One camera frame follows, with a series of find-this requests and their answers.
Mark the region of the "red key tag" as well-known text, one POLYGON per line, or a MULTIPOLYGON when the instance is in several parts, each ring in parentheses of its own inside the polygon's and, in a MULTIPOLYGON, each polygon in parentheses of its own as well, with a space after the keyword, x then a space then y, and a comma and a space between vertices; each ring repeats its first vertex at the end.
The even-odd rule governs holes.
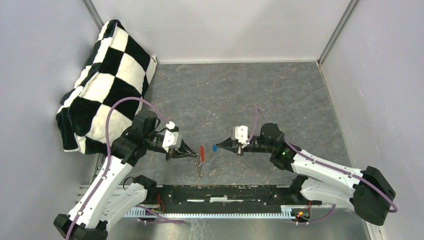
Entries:
POLYGON ((199 156, 200 156, 200 162, 203 163, 205 161, 205 149, 203 145, 199 146, 199 156))

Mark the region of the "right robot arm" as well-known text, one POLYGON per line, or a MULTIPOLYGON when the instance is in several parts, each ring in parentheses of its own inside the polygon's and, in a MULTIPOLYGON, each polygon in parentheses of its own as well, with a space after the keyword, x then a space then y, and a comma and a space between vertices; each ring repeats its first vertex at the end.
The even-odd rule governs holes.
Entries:
POLYGON ((288 142, 276 123, 265 123, 259 135, 249 135, 245 125, 235 126, 232 135, 216 147, 238 156, 269 153, 276 168, 299 174, 303 177, 300 185, 288 191, 295 204, 306 200, 329 203, 350 209, 376 226, 382 226, 388 214, 399 210, 394 203, 396 192, 379 169, 353 168, 317 157, 288 142))

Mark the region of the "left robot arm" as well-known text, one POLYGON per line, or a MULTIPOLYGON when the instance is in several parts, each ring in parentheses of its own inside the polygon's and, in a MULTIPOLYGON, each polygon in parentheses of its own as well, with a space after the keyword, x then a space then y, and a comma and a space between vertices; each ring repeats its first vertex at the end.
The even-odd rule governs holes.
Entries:
POLYGON ((131 126, 113 141, 87 192, 69 213, 58 214, 53 222, 66 240, 105 240, 111 228, 136 205, 160 199, 157 183, 143 175, 135 177, 123 193, 111 199, 124 177, 148 151, 164 154, 166 161, 199 156, 184 142, 173 122, 157 130, 160 122, 153 111, 140 111, 131 126))

